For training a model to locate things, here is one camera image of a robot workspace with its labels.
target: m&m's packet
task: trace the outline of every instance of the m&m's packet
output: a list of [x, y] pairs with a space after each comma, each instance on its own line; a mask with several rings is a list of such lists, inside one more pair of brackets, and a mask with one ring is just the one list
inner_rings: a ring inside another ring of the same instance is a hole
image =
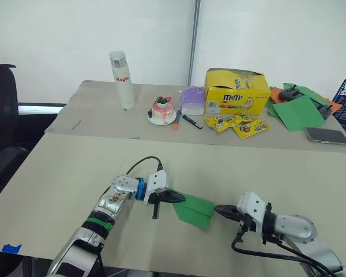
[[252, 119], [247, 115], [234, 115], [233, 117], [227, 119], [230, 127], [240, 124], [241, 122], [251, 122]]
[[211, 129], [217, 132], [222, 132], [231, 126], [226, 120], [220, 117], [205, 117], [204, 121]]
[[255, 121], [242, 122], [233, 126], [233, 130], [242, 140], [255, 134], [264, 132], [268, 129], [270, 129], [270, 126], [260, 118], [256, 119]]

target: white table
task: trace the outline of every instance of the white table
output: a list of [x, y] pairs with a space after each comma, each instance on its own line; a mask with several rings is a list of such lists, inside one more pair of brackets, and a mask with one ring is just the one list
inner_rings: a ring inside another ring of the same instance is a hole
[[[241, 140], [232, 128], [221, 133], [210, 130], [203, 119], [210, 114], [190, 116], [204, 126], [202, 130], [189, 124], [183, 118], [179, 121], [178, 130], [173, 130], [170, 125], [156, 126], [148, 122], [146, 113], [158, 95], [172, 96], [175, 109], [179, 108], [179, 89], [184, 88], [172, 85], [134, 84], [137, 98], [136, 107], [125, 111], [121, 108], [114, 83], [84, 81], [46, 132], [121, 139], [137, 138], [177, 143], [346, 153], [346, 146], [312, 143], [306, 138], [304, 131], [289, 132], [279, 118], [269, 115], [267, 108], [264, 108], [260, 118], [270, 125], [270, 130], [245, 140]], [[229, 117], [230, 115], [223, 115], [224, 119]], [[333, 116], [330, 116], [321, 127], [340, 130], [345, 134], [345, 131]]]
[[[253, 190], [275, 213], [312, 219], [346, 265], [346, 154], [60, 134], [45, 134], [0, 194], [0, 250], [22, 244], [19, 254], [53, 259], [112, 178], [147, 155], [161, 158], [171, 187], [181, 192], [235, 204]], [[147, 177], [155, 169], [146, 161], [132, 174]], [[161, 204], [158, 220], [151, 219], [151, 205], [131, 204], [107, 239], [105, 265], [202, 276], [305, 276], [297, 263], [233, 252], [238, 223], [218, 214], [205, 231], [178, 220], [171, 204]], [[244, 239], [240, 247], [279, 252], [254, 233]]]

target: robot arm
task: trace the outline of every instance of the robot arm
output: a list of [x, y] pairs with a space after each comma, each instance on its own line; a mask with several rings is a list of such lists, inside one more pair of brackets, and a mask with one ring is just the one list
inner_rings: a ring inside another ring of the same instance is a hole
[[48, 269], [48, 276], [91, 277], [104, 276], [100, 252], [128, 199], [154, 204], [153, 218], [157, 218], [160, 201], [184, 201], [181, 194], [168, 190], [167, 173], [158, 170], [143, 178], [120, 175], [112, 180], [86, 221], [70, 237]]
[[[317, 228], [310, 219], [300, 215], [276, 215], [271, 212], [272, 205], [265, 204], [254, 192], [242, 194], [237, 206], [218, 205], [215, 206], [215, 210], [226, 218], [240, 222], [241, 228], [232, 243], [234, 251], [255, 256], [300, 261], [309, 277], [346, 277], [346, 268], [336, 254], [318, 238]], [[277, 244], [302, 259], [238, 249], [235, 245], [237, 242], [242, 242], [242, 236], [247, 230], [256, 232], [262, 238], [263, 244], [266, 242]]]

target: green paper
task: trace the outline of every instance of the green paper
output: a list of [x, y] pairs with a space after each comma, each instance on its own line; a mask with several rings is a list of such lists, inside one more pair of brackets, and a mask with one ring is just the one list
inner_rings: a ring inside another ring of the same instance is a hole
[[308, 96], [274, 104], [273, 107], [289, 131], [300, 131], [306, 127], [317, 127], [325, 122]]
[[[287, 89], [287, 88], [292, 88], [295, 84], [290, 84], [290, 83], [284, 83], [283, 84], [283, 88]], [[300, 85], [296, 85], [296, 88], [304, 95], [308, 96], [309, 98], [311, 98], [312, 100], [318, 102], [319, 104], [322, 105], [328, 105], [329, 103], [327, 102], [327, 100], [321, 98], [319, 96], [319, 94], [317, 94], [316, 92], [312, 91], [311, 89], [307, 88], [307, 87], [301, 87]]]
[[273, 104], [274, 104], [273, 99], [269, 97], [268, 101], [266, 101], [266, 103], [265, 103], [265, 107], [269, 108]]
[[276, 110], [274, 109], [273, 105], [271, 105], [271, 106], [269, 107], [269, 114], [272, 115], [272, 116], [274, 116], [274, 117], [279, 118], [279, 115], [278, 115], [278, 113], [276, 112]]
[[276, 110], [273, 108], [273, 104], [274, 104], [273, 99], [272, 99], [272, 98], [269, 98], [268, 101], [265, 103], [265, 107], [268, 108], [269, 114], [270, 114], [270, 115], [279, 118], [279, 116], [278, 116]]
[[178, 218], [200, 228], [209, 228], [214, 204], [189, 194], [182, 194], [185, 196], [186, 201], [173, 203]]

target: marker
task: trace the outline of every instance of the marker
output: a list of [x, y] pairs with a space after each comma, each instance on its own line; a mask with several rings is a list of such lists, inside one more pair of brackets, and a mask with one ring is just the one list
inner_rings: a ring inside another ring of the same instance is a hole
[[196, 121], [192, 120], [191, 118], [183, 115], [182, 116], [185, 120], [187, 120], [189, 123], [191, 123], [192, 125], [196, 126], [199, 129], [202, 129], [202, 126], [200, 124], [198, 124]]
[[174, 130], [177, 130], [177, 129], [178, 129], [179, 118], [180, 118], [180, 110], [177, 111], [177, 115], [176, 115], [175, 121], [174, 121], [174, 123], [173, 123], [173, 129], [174, 129]]

